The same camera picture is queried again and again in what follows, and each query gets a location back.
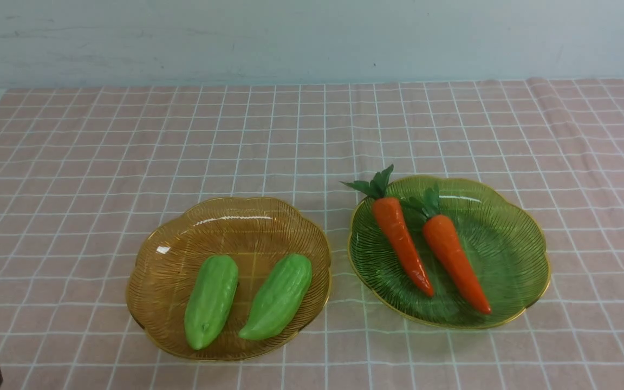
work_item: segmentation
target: plastic vegetable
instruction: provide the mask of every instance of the plastic vegetable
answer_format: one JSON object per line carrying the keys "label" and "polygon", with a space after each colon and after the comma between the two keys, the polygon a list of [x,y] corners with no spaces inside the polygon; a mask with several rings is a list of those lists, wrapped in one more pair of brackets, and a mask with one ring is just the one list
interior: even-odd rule
{"label": "plastic vegetable", "polygon": [[239,271],[227,255],[213,255],[201,265],[184,313],[184,335],[191,348],[212,343],[228,320]]}
{"label": "plastic vegetable", "polygon": [[257,291],[240,338],[263,340],[279,335],[295,317],[310,283],[312,264],[307,257],[292,253],[280,259]]}
{"label": "plastic vegetable", "polygon": [[488,298],[461,247],[454,223],[448,216],[440,214],[438,185],[425,191],[422,202],[410,198],[404,205],[418,210],[427,218],[422,229],[423,237],[456,284],[461,296],[480,313],[490,314]]}
{"label": "plastic vegetable", "polygon": [[428,274],[418,250],[413,244],[413,239],[411,239],[406,220],[404,220],[404,213],[401,210],[401,202],[397,198],[386,196],[389,175],[392,174],[392,171],[394,171],[394,165],[389,165],[386,170],[377,172],[369,182],[356,180],[353,183],[343,184],[374,199],[372,216],[396,252],[399,263],[404,267],[404,271],[413,281],[413,284],[428,296],[433,296],[435,290],[430,279],[428,279]]}

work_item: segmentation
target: orange carrot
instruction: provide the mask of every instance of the orange carrot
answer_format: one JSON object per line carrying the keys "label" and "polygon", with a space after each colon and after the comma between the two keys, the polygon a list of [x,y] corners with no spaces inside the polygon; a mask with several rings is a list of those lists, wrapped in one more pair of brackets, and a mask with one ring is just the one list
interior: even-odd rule
{"label": "orange carrot", "polygon": [[438,187],[435,185],[435,188],[426,190],[423,203],[411,198],[404,205],[419,210],[427,217],[422,231],[428,246],[446,269],[465,301],[480,313],[489,315],[491,309],[488,297],[485,296],[478,277],[461,247],[454,223],[448,216],[440,214],[439,202]]}
{"label": "orange carrot", "polygon": [[379,229],[387,237],[389,244],[396,252],[399,263],[404,267],[413,284],[428,296],[435,295],[433,286],[428,279],[428,274],[420,259],[411,239],[411,234],[406,227],[404,212],[401,210],[401,202],[394,197],[386,196],[386,188],[389,185],[389,175],[394,170],[394,165],[389,165],[386,170],[377,172],[369,181],[356,180],[353,183],[343,183],[348,187],[358,190],[374,199],[372,203],[372,216],[377,222]]}

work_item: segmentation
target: green carrot top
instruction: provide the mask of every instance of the green carrot top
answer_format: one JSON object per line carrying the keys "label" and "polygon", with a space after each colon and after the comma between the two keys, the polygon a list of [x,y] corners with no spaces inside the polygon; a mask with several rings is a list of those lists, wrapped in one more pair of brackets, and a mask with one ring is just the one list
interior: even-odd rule
{"label": "green carrot top", "polygon": [[423,198],[409,197],[408,200],[401,200],[401,205],[411,210],[416,210],[427,219],[440,214],[440,189],[437,183],[432,188],[427,188],[423,193]]}
{"label": "green carrot top", "polygon": [[386,170],[375,173],[374,178],[372,178],[369,182],[355,180],[353,183],[341,183],[377,200],[386,197],[387,186],[389,185],[389,176],[391,176],[392,171],[394,171],[393,164],[389,165]]}

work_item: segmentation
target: gold plate rim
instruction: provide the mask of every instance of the gold plate rim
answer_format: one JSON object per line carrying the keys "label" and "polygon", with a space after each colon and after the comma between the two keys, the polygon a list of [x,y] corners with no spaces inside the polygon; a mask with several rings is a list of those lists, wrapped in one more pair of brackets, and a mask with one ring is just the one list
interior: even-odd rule
{"label": "gold plate rim", "polygon": [[[181,219],[186,218],[188,216],[189,212],[191,212],[192,210],[196,209],[197,207],[203,207],[203,205],[205,205],[206,203],[222,202],[223,200],[242,200],[243,202],[249,202],[250,200],[270,200],[271,202],[278,202],[278,203],[281,203],[282,205],[285,205],[286,207],[289,207],[290,209],[292,209],[295,212],[295,214],[297,215],[297,218],[300,218],[302,220],[305,220],[306,222],[309,222],[309,224],[314,226],[315,229],[318,229],[319,232],[322,233],[322,237],[324,237],[324,242],[327,244],[327,254],[328,254],[328,259],[329,259],[329,266],[326,268],[326,271],[327,271],[327,276],[329,277],[329,287],[327,288],[327,293],[326,293],[326,296],[324,297],[324,304],[321,306],[319,313],[317,313],[312,319],[310,319],[310,321],[308,323],[303,325],[300,329],[297,329],[296,331],[294,331],[290,336],[288,336],[288,338],[284,339],[281,343],[279,343],[275,347],[273,347],[273,348],[271,348],[269,350],[265,350],[265,351],[263,351],[261,353],[256,353],[256,354],[253,354],[253,355],[250,355],[250,356],[247,356],[247,357],[232,358],[232,359],[195,359],[195,358],[183,355],[183,354],[179,354],[179,353],[176,354],[176,353],[174,353],[174,352],[172,352],[170,350],[167,350],[166,348],[164,348],[164,346],[162,346],[160,343],[158,343],[158,340],[153,338],[151,336],[151,334],[146,331],[144,326],[137,320],[136,316],[134,316],[134,313],[132,312],[131,305],[129,304],[129,285],[130,285],[129,282],[131,281],[131,279],[134,278],[134,275],[137,272],[137,268],[138,268],[138,265],[139,265],[139,257],[140,257],[139,254],[141,254],[145,250],[146,245],[148,245],[148,242],[153,238],[154,235],[156,235],[158,233],[158,230],[160,230],[161,228],[163,228],[164,226],[166,226],[168,224],[174,224],[177,220],[181,220]],[[331,297],[331,294],[332,294],[332,280],[333,280],[333,275],[332,275],[332,245],[331,245],[331,242],[329,241],[329,237],[327,237],[327,234],[324,232],[324,229],[322,229],[313,220],[305,217],[305,215],[303,215],[302,212],[300,212],[300,210],[298,210],[296,207],[294,207],[293,205],[291,205],[288,202],[285,202],[285,200],[280,200],[279,198],[274,198],[274,197],[252,197],[252,198],[218,197],[218,198],[211,198],[211,199],[208,199],[208,200],[204,200],[203,202],[197,203],[193,207],[189,207],[185,212],[183,212],[183,214],[179,215],[176,218],[168,220],[164,224],[159,225],[159,227],[156,227],[153,230],[153,232],[151,232],[151,234],[149,234],[148,237],[146,237],[146,239],[144,239],[144,241],[141,243],[141,247],[139,247],[139,251],[136,253],[136,261],[134,262],[134,268],[132,269],[132,272],[129,275],[129,279],[127,279],[127,286],[124,289],[124,294],[125,294],[124,298],[125,298],[126,308],[129,311],[129,315],[131,315],[131,317],[132,317],[132,321],[136,322],[137,325],[141,328],[141,330],[144,331],[144,335],[146,335],[147,338],[154,345],[156,345],[156,347],[158,347],[160,350],[163,350],[165,353],[169,353],[170,355],[176,356],[178,358],[183,358],[183,359],[191,360],[191,361],[203,361],[203,362],[214,362],[214,363],[216,363],[218,361],[243,361],[243,360],[251,360],[251,359],[258,358],[260,356],[267,355],[269,353],[275,352],[276,350],[282,348],[282,346],[284,346],[285,344],[290,342],[290,340],[296,338],[296,336],[300,334],[300,331],[302,331],[305,327],[309,326],[309,324],[312,323],[312,321],[317,319],[317,317],[319,317],[319,315],[324,311],[324,308],[327,306],[327,303],[329,303],[329,298]]]}
{"label": "gold plate rim", "polygon": [[547,243],[547,241],[545,241],[545,234],[543,232],[543,229],[538,224],[536,219],[534,219],[533,216],[527,210],[524,210],[523,208],[519,207],[518,205],[515,205],[515,203],[512,203],[509,200],[507,200],[507,198],[503,197],[501,193],[497,192],[495,190],[495,188],[490,187],[490,185],[487,185],[485,183],[481,183],[481,182],[476,181],[476,180],[471,180],[471,179],[468,179],[468,178],[441,178],[439,176],[433,176],[433,175],[409,175],[409,176],[406,176],[406,177],[394,180],[392,183],[400,183],[401,181],[409,180],[411,178],[429,178],[429,179],[437,180],[437,181],[440,181],[440,182],[444,182],[444,181],[465,181],[465,182],[468,182],[468,183],[474,183],[476,185],[480,185],[482,187],[486,187],[486,188],[488,188],[488,190],[493,191],[494,193],[496,193],[498,195],[498,197],[500,197],[502,199],[503,202],[505,202],[506,204],[510,205],[510,207],[514,207],[516,209],[522,210],[522,212],[525,215],[527,215],[527,217],[529,217],[533,221],[533,223],[536,225],[536,228],[538,229],[538,231],[539,231],[539,233],[540,233],[540,235],[541,235],[541,237],[543,239],[545,263],[548,266],[548,278],[547,278],[547,282],[545,283],[544,289],[541,290],[541,293],[530,304],[528,304],[527,306],[524,306],[520,311],[518,311],[518,313],[515,313],[512,316],[510,316],[510,318],[506,318],[505,320],[499,321],[497,323],[493,323],[493,324],[489,324],[489,325],[485,325],[485,326],[454,326],[454,325],[446,325],[446,324],[443,324],[443,323],[435,323],[435,322],[432,322],[432,321],[425,321],[425,320],[422,320],[420,318],[408,315],[408,314],[404,313],[403,311],[395,308],[394,306],[389,304],[387,301],[385,301],[384,298],[379,296],[379,294],[377,294],[377,292],[374,291],[374,289],[371,286],[369,286],[369,284],[367,284],[365,279],[362,278],[360,272],[358,271],[358,269],[356,268],[356,266],[355,266],[355,264],[353,262],[353,259],[352,259],[352,256],[351,256],[351,238],[353,237],[353,220],[355,220],[356,213],[360,209],[362,203],[365,202],[365,200],[367,199],[367,197],[364,197],[356,205],[355,209],[353,210],[353,214],[351,214],[350,225],[349,225],[349,232],[348,232],[348,239],[347,239],[347,242],[346,242],[346,255],[348,257],[348,262],[351,264],[351,268],[355,272],[357,278],[361,280],[362,284],[364,284],[367,287],[367,289],[369,289],[369,291],[372,291],[372,294],[374,294],[374,296],[377,297],[377,299],[379,299],[379,301],[381,301],[381,303],[383,303],[389,309],[391,309],[393,311],[396,311],[396,313],[398,313],[402,317],[404,317],[404,318],[406,318],[406,319],[408,319],[410,321],[413,321],[413,322],[416,322],[416,323],[420,323],[422,325],[434,326],[436,328],[454,329],[454,330],[483,330],[483,329],[497,328],[498,326],[503,326],[503,325],[505,325],[507,323],[510,323],[510,322],[514,321],[515,319],[520,317],[522,314],[524,314],[525,311],[528,308],[533,306],[533,304],[537,303],[539,301],[539,299],[541,299],[542,296],[544,296],[545,292],[548,291],[548,287],[550,287],[550,280],[551,280],[552,275],[553,275],[553,269],[552,269],[552,266],[550,264],[550,258],[548,257],[548,243]]}

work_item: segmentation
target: tablecloth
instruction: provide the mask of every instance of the tablecloth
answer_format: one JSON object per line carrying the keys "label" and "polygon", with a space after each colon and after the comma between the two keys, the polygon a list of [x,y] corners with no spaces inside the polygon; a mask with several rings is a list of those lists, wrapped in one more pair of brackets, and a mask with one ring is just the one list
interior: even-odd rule
{"label": "tablecloth", "polygon": [[[552,284],[488,331],[430,328],[346,255],[389,163],[480,180],[539,222]],[[160,352],[124,288],[154,228],[212,197],[290,202],[327,233],[333,291],[284,348]],[[624,79],[11,89],[0,100],[5,389],[624,390]]]}

